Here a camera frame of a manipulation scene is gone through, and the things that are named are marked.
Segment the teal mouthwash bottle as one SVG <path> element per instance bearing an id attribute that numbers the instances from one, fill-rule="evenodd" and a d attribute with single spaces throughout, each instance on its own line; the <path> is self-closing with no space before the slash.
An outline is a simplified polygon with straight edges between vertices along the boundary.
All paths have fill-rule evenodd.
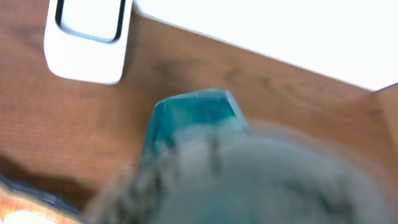
<path id="1" fill-rule="evenodd" d="M 227 90 L 159 101 L 136 168 L 88 223 L 396 223 L 396 192 L 364 159 L 274 123 L 249 123 Z"/>

